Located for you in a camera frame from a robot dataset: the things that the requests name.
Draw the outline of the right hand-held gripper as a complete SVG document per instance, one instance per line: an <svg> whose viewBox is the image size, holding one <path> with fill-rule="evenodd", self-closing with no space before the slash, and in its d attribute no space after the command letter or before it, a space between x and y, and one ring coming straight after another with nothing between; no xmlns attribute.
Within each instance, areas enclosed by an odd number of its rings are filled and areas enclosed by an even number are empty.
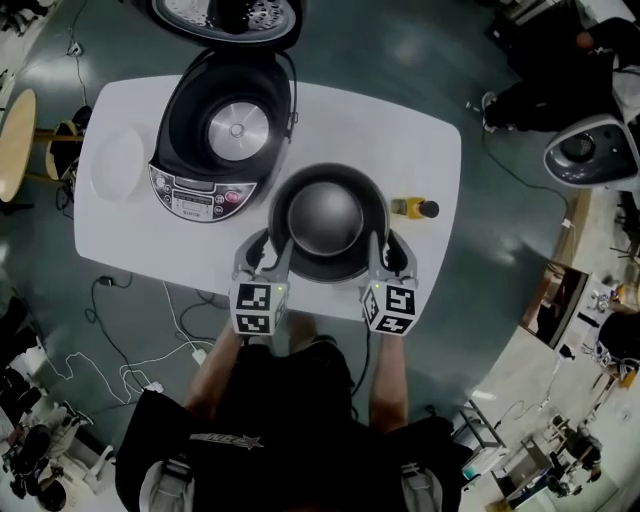
<svg viewBox="0 0 640 512"><path fill-rule="evenodd" d="M395 230L384 249L376 231L369 236L367 282L361 295L363 316L371 332L403 336L418 320L417 259Z"/></svg>

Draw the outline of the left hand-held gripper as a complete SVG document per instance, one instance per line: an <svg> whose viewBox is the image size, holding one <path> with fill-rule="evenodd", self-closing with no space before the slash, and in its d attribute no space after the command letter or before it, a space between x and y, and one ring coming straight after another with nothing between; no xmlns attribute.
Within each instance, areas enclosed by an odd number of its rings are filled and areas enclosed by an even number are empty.
<svg viewBox="0 0 640 512"><path fill-rule="evenodd" d="M239 335L274 335L286 310L294 242L289 238L275 264L257 272L268 240L268 229L260 229L234 256L229 304L232 325Z"/></svg>

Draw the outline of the dark metal pot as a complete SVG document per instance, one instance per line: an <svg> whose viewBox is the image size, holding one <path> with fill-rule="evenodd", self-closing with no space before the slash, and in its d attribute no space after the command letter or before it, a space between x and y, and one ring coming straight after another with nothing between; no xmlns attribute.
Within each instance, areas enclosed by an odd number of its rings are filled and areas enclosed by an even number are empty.
<svg viewBox="0 0 640 512"><path fill-rule="evenodd" d="M313 282L344 282L364 274L371 234L382 244L388 231L388 207L379 187L344 164L314 164L294 173L270 208L275 251L280 254L291 242L290 270Z"/></svg>

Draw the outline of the maroon rice cooker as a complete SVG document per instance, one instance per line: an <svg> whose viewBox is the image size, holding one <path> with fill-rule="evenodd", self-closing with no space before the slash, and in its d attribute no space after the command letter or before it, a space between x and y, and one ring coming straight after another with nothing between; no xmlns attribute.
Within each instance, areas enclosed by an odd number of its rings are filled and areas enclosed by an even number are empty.
<svg viewBox="0 0 640 512"><path fill-rule="evenodd" d="M227 220L268 193L298 122L289 48L307 0L132 0L151 22L202 46L164 110L148 168L172 214Z"/></svg>

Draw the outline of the white perforated steamer tray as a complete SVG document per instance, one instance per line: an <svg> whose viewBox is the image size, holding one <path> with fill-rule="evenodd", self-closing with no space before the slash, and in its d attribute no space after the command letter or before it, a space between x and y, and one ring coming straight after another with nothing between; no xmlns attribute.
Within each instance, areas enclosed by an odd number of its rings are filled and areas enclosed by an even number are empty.
<svg viewBox="0 0 640 512"><path fill-rule="evenodd" d="M135 127L112 133L99 147L92 163L94 192L108 202L124 202L138 186L147 163L143 138Z"/></svg>

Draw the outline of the person's right forearm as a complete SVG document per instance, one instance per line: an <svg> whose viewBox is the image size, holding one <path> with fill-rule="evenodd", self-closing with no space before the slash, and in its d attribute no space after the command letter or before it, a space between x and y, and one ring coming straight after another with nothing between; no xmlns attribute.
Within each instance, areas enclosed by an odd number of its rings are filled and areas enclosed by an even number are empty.
<svg viewBox="0 0 640 512"><path fill-rule="evenodd" d="M383 434L408 425L404 338L382 334L369 397L369 424Z"/></svg>

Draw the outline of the person's left forearm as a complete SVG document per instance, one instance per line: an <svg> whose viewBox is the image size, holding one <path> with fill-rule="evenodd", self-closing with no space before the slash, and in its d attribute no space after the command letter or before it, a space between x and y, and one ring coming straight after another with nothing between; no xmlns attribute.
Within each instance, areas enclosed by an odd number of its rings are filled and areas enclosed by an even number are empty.
<svg viewBox="0 0 640 512"><path fill-rule="evenodd" d="M228 321L195 374L184 407L204 422L214 419L236 365L243 338Z"/></svg>

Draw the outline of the yellow bottle with black cap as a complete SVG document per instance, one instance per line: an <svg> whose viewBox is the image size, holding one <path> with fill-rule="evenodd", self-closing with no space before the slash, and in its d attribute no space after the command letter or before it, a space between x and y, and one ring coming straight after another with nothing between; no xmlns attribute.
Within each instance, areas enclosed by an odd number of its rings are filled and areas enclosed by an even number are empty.
<svg viewBox="0 0 640 512"><path fill-rule="evenodd" d="M408 219L436 218L440 213L437 202L421 197L392 199L390 211Z"/></svg>

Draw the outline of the person's black shirt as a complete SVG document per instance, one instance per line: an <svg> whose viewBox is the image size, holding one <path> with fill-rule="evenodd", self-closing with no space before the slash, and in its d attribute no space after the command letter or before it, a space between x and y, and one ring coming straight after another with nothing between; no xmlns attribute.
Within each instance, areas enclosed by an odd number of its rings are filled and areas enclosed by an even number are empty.
<svg viewBox="0 0 640 512"><path fill-rule="evenodd" d="M157 392L140 398L116 462L128 512L166 475L175 512L458 512L460 447L444 419L382 434L356 421L328 338L284 358L240 351L210 422Z"/></svg>

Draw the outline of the wooden shelf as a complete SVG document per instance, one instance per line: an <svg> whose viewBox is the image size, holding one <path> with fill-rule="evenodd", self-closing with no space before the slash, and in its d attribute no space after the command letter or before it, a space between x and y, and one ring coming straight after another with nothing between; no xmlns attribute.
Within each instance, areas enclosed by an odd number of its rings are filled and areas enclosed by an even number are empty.
<svg viewBox="0 0 640 512"><path fill-rule="evenodd" d="M549 349L559 350L588 279L585 272L559 262L548 262L519 326Z"/></svg>

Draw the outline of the black bag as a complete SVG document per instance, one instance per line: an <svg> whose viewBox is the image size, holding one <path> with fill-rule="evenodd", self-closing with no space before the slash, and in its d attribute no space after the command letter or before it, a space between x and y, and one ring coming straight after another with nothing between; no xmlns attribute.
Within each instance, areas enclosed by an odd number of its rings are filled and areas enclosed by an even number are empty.
<svg viewBox="0 0 640 512"><path fill-rule="evenodd" d="M55 128L56 135L83 137L92 114L90 106L81 107L71 120L61 121ZM79 163L82 142L49 142L45 153L45 168L48 176L55 180L70 179L75 175Z"/></svg>

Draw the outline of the round wooden table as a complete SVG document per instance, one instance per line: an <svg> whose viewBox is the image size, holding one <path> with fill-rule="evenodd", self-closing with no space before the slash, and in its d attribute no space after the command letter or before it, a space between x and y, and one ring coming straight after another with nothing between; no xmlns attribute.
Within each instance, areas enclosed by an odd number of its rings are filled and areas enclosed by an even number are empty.
<svg viewBox="0 0 640 512"><path fill-rule="evenodd" d="M0 204L8 204L17 195L27 175L27 165L35 143L81 143L83 135L75 128L71 134L36 127L37 99L26 89L11 104L0 131Z"/></svg>

